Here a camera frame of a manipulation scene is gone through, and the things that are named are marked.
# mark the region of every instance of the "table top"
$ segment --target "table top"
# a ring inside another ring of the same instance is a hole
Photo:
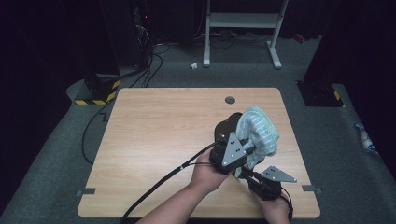
[[[235,102],[227,104],[226,97]],[[218,123],[235,112],[260,107],[279,132],[277,153],[254,171],[274,165],[295,177],[282,183],[290,194],[294,217],[318,217],[320,210],[282,97],[275,88],[152,88],[122,89],[99,147],[78,214],[82,217],[122,217],[125,211],[162,177],[215,141]],[[193,167],[173,176],[130,217],[143,217],[186,186]],[[196,207],[191,217],[262,217],[243,179],[229,176]]]

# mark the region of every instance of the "metal stand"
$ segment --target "metal stand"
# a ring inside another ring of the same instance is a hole
[[[204,67],[210,66],[210,28],[211,27],[245,27],[245,28],[273,28],[274,34],[271,41],[267,41],[275,69],[282,68],[277,56],[275,44],[279,30],[285,16],[289,0],[283,0],[279,13],[211,13],[210,0],[207,0]]]

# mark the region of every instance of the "silver metal plate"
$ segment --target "silver metal plate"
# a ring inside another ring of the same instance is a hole
[[[276,182],[293,182],[296,183],[297,179],[285,172],[277,169],[275,166],[270,166],[262,172],[262,177]]]
[[[236,138],[235,133],[230,133],[228,138],[227,147],[224,152],[222,166],[227,166],[234,161],[237,161],[246,155],[246,151],[242,149],[242,145]]]

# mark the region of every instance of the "black wire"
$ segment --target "black wire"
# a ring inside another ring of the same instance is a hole
[[[212,163],[212,162],[193,162],[193,163],[190,163],[189,165],[215,165],[215,163]]]
[[[238,38],[236,38],[235,42],[236,43],[243,43],[243,44],[255,44],[255,43],[260,43],[262,41],[265,41],[268,39],[268,37],[270,37],[269,35],[266,36],[263,39],[260,39],[261,37],[263,37],[262,35],[258,35],[257,37],[255,37],[254,39],[251,40],[238,40]]]
[[[146,66],[142,66],[142,67],[140,67],[138,70],[133,71],[133,72],[130,72],[130,73],[127,73],[127,74],[122,75],[122,76],[120,76],[120,77],[114,77],[114,78],[110,79],[110,81],[112,81],[112,80],[117,81],[117,80],[125,79],[125,78],[127,78],[127,77],[133,77],[133,76],[135,76],[135,75],[141,73],[144,69],[146,69]]]
[[[201,21],[199,23],[197,32],[194,35],[194,38],[199,34],[199,31],[201,30],[202,27],[202,22],[204,21],[204,14],[205,14],[205,4],[204,4],[204,0],[202,0],[202,14],[201,14]]]
[[[154,71],[154,73],[148,79],[148,82],[146,83],[146,88],[149,86],[149,83],[150,83],[151,79],[155,76],[155,74],[158,72],[158,70],[160,70],[160,68],[163,66],[163,58],[160,55],[157,55],[157,54],[153,54],[153,55],[157,56],[161,60],[161,62],[160,62],[160,65],[158,66],[158,68]]]
[[[289,214],[288,214],[288,216],[289,216],[289,222],[291,222],[291,219],[293,218],[293,210],[294,210],[293,204],[292,204],[292,202],[291,202],[291,197],[290,197],[288,191],[285,190],[284,188],[282,188],[282,189],[288,194],[289,199],[286,199],[286,198],[283,197],[282,195],[279,195],[279,197],[280,197],[283,201],[285,201],[285,202],[288,204],[288,207],[289,207]]]
[[[217,47],[217,46],[213,45],[212,43],[210,43],[210,47],[212,47],[214,49],[228,49],[228,48],[230,48],[235,43],[235,38],[233,37],[233,35],[231,33],[229,33],[229,37],[230,38],[227,38],[227,39],[224,39],[223,36],[217,38],[217,40],[220,40],[220,41],[230,41],[230,40],[232,40],[231,44],[228,45],[227,47],[223,47],[223,48]]]
[[[149,78],[149,74],[151,72],[151,66],[152,66],[152,61],[153,61],[153,53],[152,52],[151,52],[150,56],[151,56],[151,61],[150,61],[150,64],[149,64],[149,68],[148,68],[146,77],[145,77],[145,79],[142,82],[142,88],[146,87],[146,82],[147,82],[147,80]]]
[[[90,127],[90,124],[92,123],[93,119],[96,118],[96,116],[102,112],[105,108],[107,108],[109,105],[113,104],[113,102],[115,101],[115,98],[108,104],[106,104],[105,106],[103,106],[98,112],[96,112],[95,115],[92,116],[92,118],[90,119],[90,121],[88,122],[87,126],[85,127],[84,133],[82,134],[82,139],[81,139],[81,152],[82,152],[82,156],[84,157],[84,160],[87,161],[90,164],[93,164],[93,161],[91,161],[90,159],[88,159],[86,153],[85,153],[85,147],[84,147],[84,141],[85,141],[85,135],[87,133],[88,128]]]
[[[210,144],[207,147],[204,147],[201,151],[199,151],[197,154],[195,154],[193,157],[191,157],[191,159],[189,159],[188,161],[184,162],[181,166],[178,166],[175,170],[173,170],[171,173],[169,173],[168,175],[164,176],[160,181],[158,181],[153,187],[151,187],[151,189],[149,189],[145,194],[143,194],[143,196],[141,196],[134,204],[132,204],[132,206],[125,212],[125,214],[122,216],[121,220],[120,220],[120,224],[123,224],[125,222],[125,220],[127,219],[127,217],[129,216],[129,214],[131,214],[131,212],[140,204],[142,203],[152,192],[154,192],[154,190],[156,190],[160,185],[162,185],[166,180],[170,179],[172,176],[174,176],[175,174],[177,174],[178,172],[180,172],[181,170],[183,170],[185,167],[188,167],[191,165],[191,162],[193,160],[195,160],[197,157],[199,157],[202,153],[204,153],[205,151],[207,151],[208,149],[218,145],[219,142],[214,142],[212,144]]]
[[[132,88],[134,86],[134,84],[136,84],[136,82],[138,82],[140,80],[140,78],[142,78],[149,71],[151,64],[152,64],[152,57],[151,57],[151,61],[149,62],[148,67],[146,68],[145,72],[142,75],[140,75],[140,77],[134,83],[132,83],[132,85],[129,86],[129,88]]]
[[[154,54],[163,54],[163,53],[165,53],[166,51],[168,51],[171,48],[171,45],[169,43],[167,43],[167,42],[164,42],[163,44],[158,44],[155,47],[162,46],[162,45],[166,45],[168,48],[163,50],[163,51],[160,51],[160,52],[154,52],[153,51],[153,53]]]

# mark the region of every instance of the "power cord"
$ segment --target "power cord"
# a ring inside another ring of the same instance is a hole
[[[204,14],[205,14],[205,4],[204,4],[204,0],[202,0],[201,21],[199,22],[199,26],[198,26],[197,32],[196,32],[195,35],[194,35],[194,38],[199,34],[199,31],[201,30],[201,26],[202,26],[202,23],[203,23],[203,21],[204,21]]]
[[[146,88],[149,86],[150,81],[155,76],[155,74],[158,72],[158,70],[160,70],[160,68],[163,66],[163,58],[158,54],[153,54],[153,55],[158,57],[161,60],[161,62],[160,62],[160,65],[157,67],[157,69],[154,71],[154,73],[151,75],[151,77],[148,79],[148,82],[146,83],[146,86],[145,86]]]
[[[226,47],[217,47],[216,45],[210,43],[210,47],[212,47],[214,49],[228,49],[228,48],[230,48],[235,43],[235,38],[233,37],[233,34],[231,34],[230,31],[227,31],[227,32],[229,34],[227,37],[229,37],[229,38],[224,38],[225,36],[221,35],[219,38],[217,38],[217,40],[220,40],[220,41],[230,41],[231,40],[232,41],[231,44],[229,44]]]
[[[288,213],[289,222],[291,222],[291,219],[293,218],[293,210],[294,210],[293,209],[293,204],[291,202],[291,197],[290,197],[288,191],[285,190],[284,188],[282,188],[282,189],[286,192],[286,194],[288,194],[289,199],[285,198],[283,195],[279,195],[279,197],[288,204],[288,207],[289,207],[289,213]]]
[[[170,48],[171,48],[171,44],[169,44],[169,43],[167,43],[167,42],[163,42],[163,43],[161,43],[161,44],[157,44],[155,47],[159,47],[159,46],[163,46],[163,45],[166,45],[166,47],[167,47],[167,49],[165,49],[165,50],[163,50],[163,51],[160,51],[160,52],[154,52],[154,54],[163,54],[163,53],[165,53],[166,51],[168,51]]]
[[[120,220],[120,224],[125,223],[127,217],[129,216],[129,214],[131,214],[131,212],[140,204],[142,203],[152,192],[154,192],[154,190],[156,190],[160,185],[162,185],[166,180],[170,179],[172,176],[174,176],[175,174],[177,174],[178,172],[180,172],[181,170],[183,170],[184,168],[194,165],[194,164],[210,164],[209,162],[196,162],[196,163],[191,163],[193,160],[195,160],[196,158],[198,158],[202,153],[204,153],[205,151],[207,151],[208,149],[216,146],[219,144],[219,141],[214,142],[212,144],[210,144],[207,147],[204,147],[201,151],[199,151],[197,154],[195,154],[193,157],[191,157],[191,159],[189,159],[188,161],[184,162],[183,164],[181,164],[180,166],[178,166],[175,170],[173,170],[171,173],[169,173],[168,175],[164,176],[160,181],[158,181],[153,187],[151,187],[151,189],[149,189],[145,194],[143,194],[143,196],[141,196],[134,204],[132,204],[132,206],[125,212],[125,214],[122,216],[121,220]]]
[[[146,68],[146,70],[143,72],[142,75],[140,75],[140,77],[137,80],[134,81],[134,83],[132,83],[132,85],[129,86],[129,88],[132,88],[134,86],[134,84],[136,84],[140,80],[140,78],[142,78],[145,74],[147,74],[149,72],[151,65],[152,65],[152,56],[151,56],[151,60],[148,64],[148,67]]]
[[[110,103],[108,103],[107,105],[103,106],[98,112],[96,112],[95,115],[93,115],[93,117],[90,119],[90,121],[88,122],[87,126],[85,127],[84,133],[82,134],[82,139],[81,139],[81,153],[82,156],[84,157],[84,160],[87,163],[93,164],[93,161],[91,161],[90,159],[88,159],[86,153],[85,153],[85,147],[84,147],[84,142],[85,142],[85,136],[87,134],[87,130],[90,127],[92,121],[94,118],[96,118],[96,116],[98,116],[98,114],[100,114],[104,109],[106,109],[109,105],[113,104],[113,102],[115,102],[115,99],[113,99]]]

